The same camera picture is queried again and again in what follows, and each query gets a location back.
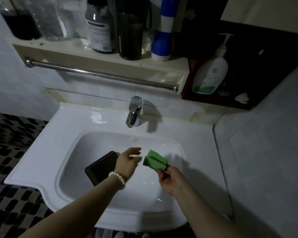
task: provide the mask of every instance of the shelf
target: shelf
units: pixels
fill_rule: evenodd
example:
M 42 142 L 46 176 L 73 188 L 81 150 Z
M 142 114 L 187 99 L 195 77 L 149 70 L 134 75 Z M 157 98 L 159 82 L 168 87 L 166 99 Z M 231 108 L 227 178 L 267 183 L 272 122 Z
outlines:
M 179 84 L 178 94 L 182 92 L 189 75 L 187 58 L 172 57 L 167 62 L 159 62 L 144 56 L 140 60 L 129 61 L 118 53 L 100 54 L 92 48 L 79 48 L 74 45 L 77 40 L 47 42 L 44 39 L 19 40 L 8 38 L 23 62 L 26 58 L 48 61 L 73 68 L 99 71 L 114 75 L 127 76 L 142 80 L 168 84 Z

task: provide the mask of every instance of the white lotion bottle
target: white lotion bottle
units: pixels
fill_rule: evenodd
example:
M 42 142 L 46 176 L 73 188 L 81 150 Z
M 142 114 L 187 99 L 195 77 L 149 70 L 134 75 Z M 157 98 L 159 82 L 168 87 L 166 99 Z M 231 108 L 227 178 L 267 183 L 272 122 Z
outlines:
M 196 72 L 192 84 L 192 92 L 197 94 L 214 93 L 227 74 L 228 64 L 223 57 L 227 50 L 226 42 L 230 36 L 234 35 L 231 33 L 220 33 L 219 35 L 225 35 L 225 40 L 216 49 L 214 57 L 204 63 Z

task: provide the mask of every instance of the bracelet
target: bracelet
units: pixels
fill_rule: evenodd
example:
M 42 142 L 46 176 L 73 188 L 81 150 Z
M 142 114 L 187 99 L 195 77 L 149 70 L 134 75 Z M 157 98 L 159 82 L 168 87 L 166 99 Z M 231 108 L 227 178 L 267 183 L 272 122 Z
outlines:
M 122 189 L 125 188 L 125 186 L 126 186 L 126 181 L 124 180 L 124 178 L 123 178 L 120 174 L 118 174 L 118 173 L 115 172 L 115 171 L 112 171 L 112 172 L 109 173 L 108 177 L 109 177 L 109 176 L 117 176 L 117 177 L 119 178 L 119 180 L 123 183 L 123 188 L 122 188 Z

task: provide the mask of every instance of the forearm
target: forearm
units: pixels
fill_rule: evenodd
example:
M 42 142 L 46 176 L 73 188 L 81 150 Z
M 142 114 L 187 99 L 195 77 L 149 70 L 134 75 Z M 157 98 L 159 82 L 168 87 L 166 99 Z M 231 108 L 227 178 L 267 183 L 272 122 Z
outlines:
M 111 176 L 30 228 L 20 237 L 86 238 L 120 188 L 122 188 L 121 182 Z
M 187 181 L 175 189 L 174 197 L 197 238 L 242 237 L 234 225 L 208 204 Z

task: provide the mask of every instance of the smartphone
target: smartphone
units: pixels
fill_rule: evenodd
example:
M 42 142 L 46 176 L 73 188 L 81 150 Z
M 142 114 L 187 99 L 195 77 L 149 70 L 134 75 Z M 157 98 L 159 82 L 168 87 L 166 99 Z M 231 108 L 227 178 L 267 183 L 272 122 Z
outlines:
M 115 170 L 117 159 L 117 153 L 111 151 L 85 168 L 85 173 L 94 186 L 106 179 L 109 173 Z

